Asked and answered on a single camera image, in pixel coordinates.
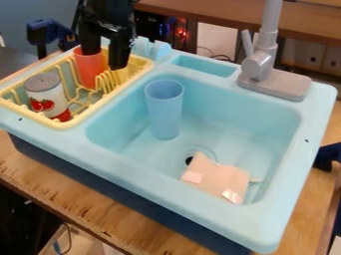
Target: can label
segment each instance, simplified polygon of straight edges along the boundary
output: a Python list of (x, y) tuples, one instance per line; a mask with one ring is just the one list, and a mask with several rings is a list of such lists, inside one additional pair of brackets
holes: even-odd
[(63, 85), (61, 83), (48, 91), (26, 92), (32, 111), (36, 113), (43, 112), (47, 118), (58, 116), (68, 108), (68, 102), (65, 98)]

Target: orange cup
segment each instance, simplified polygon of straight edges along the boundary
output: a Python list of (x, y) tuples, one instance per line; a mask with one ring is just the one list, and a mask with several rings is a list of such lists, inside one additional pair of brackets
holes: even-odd
[(76, 68), (81, 84), (87, 89), (95, 88), (95, 78), (105, 71), (105, 63), (102, 52), (94, 55), (83, 55), (82, 48), (74, 50)]

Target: can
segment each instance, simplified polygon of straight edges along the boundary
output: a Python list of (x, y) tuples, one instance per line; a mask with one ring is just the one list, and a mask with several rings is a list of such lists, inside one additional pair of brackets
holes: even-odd
[(71, 119), (68, 101), (57, 74), (48, 72), (33, 76), (25, 82), (24, 88), (33, 112), (42, 112), (47, 118), (60, 122)]

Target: dish rack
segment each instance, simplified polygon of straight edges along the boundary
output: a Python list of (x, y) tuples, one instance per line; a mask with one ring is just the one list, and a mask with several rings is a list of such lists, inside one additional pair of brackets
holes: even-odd
[[(103, 57), (108, 59), (108, 50), (102, 49), (102, 52)], [(33, 73), (32, 76), (35, 76), (52, 71), (59, 75), (72, 115), (72, 119), (68, 122), (61, 123), (58, 119), (51, 120), (45, 117), (43, 113), (31, 111), (24, 83), (32, 76), (1, 90), (0, 105), (49, 128), (71, 128), (78, 125), (86, 117), (114, 98), (121, 90), (148, 72), (153, 65), (153, 61), (131, 54), (126, 68), (111, 71), (107, 67), (104, 72), (98, 75), (95, 79), (96, 85), (94, 89), (85, 88), (81, 84), (73, 52)]]

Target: faucet handle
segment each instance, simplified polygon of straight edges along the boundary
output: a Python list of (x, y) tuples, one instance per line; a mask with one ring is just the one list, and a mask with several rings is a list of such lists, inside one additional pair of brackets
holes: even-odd
[(252, 80), (261, 81), (267, 75), (271, 64), (271, 56), (263, 51), (256, 51), (251, 57), (243, 60), (241, 70)]
[(242, 45), (244, 46), (246, 58), (253, 55), (253, 44), (250, 37), (250, 32), (246, 29), (241, 31)]

